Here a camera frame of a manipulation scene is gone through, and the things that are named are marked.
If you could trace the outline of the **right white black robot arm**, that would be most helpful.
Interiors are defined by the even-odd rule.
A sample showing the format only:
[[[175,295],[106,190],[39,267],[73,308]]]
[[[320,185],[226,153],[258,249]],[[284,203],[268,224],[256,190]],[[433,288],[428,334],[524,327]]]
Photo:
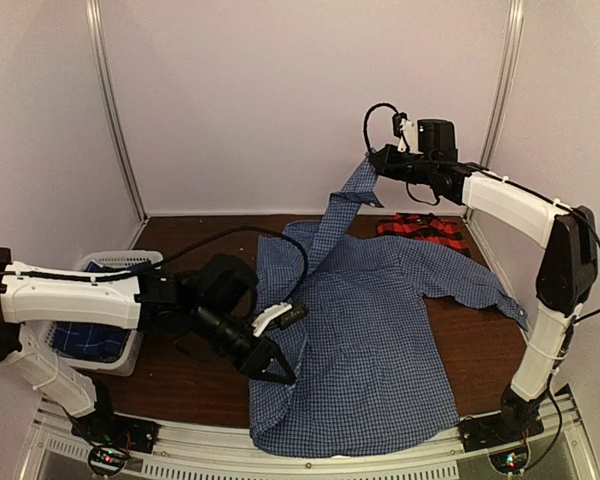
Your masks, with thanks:
[[[533,240],[544,251],[536,276],[537,308],[531,337],[493,419],[499,440],[515,440],[531,424],[527,408],[549,389],[549,378],[568,350],[574,326],[598,274],[594,215],[585,207],[551,200],[474,163],[431,159],[405,147],[370,151],[375,174],[485,213]]]

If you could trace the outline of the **blue small-check long sleeve shirt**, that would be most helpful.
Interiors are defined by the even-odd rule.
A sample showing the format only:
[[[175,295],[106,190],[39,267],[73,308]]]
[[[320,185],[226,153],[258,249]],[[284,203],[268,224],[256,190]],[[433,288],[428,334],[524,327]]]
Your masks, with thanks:
[[[405,450],[455,426],[459,415],[426,298],[524,309],[487,268],[447,247],[397,236],[357,239],[348,228],[374,206],[377,176],[361,163],[318,221],[258,242],[258,305],[286,297],[306,316],[271,338],[294,368],[291,385],[250,384],[250,436],[269,454],[323,458]]]

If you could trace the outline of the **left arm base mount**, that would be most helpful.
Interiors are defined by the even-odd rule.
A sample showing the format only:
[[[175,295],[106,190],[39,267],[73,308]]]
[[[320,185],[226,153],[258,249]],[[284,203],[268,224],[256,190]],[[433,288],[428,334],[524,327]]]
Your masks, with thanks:
[[[85,416],[66,413],[72,424],[71,433],[89,444],[115,447],[124,452],[153,452],[160,426],[150,420],[116,414],[111,393],[100,381],[95,381],[95,410]]]

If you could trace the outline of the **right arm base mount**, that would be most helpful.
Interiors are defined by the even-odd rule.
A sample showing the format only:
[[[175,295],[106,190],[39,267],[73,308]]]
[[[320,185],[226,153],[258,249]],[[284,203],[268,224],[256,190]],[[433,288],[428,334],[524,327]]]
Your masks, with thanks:
[[[464,451],[490,449],[522,441],[524,434],[543,433],[539,407],[546,397],[547,390],[544,390],[539,397],[526,401],[508,386],[501,395],[499,412],[459,422],[458,432]]]

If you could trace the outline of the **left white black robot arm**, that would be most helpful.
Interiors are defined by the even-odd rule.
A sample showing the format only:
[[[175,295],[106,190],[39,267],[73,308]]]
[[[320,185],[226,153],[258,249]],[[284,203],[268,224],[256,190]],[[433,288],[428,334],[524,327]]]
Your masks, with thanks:
[[[289,300],[253,320],[234,316],[257,277],[235,256],[216,255],[200,270],[171,273],[163,263],[120,272],[69,272],[16,262],[0,248],[0,364],[58,403],[103,444],[117,442],[124,424],[105,388],[78,373],[31,331],[32,322],[76,322],[147,331],[176,326],[192,332],[252,380],[291,385],[296,376],[265,332],[294,316]]]

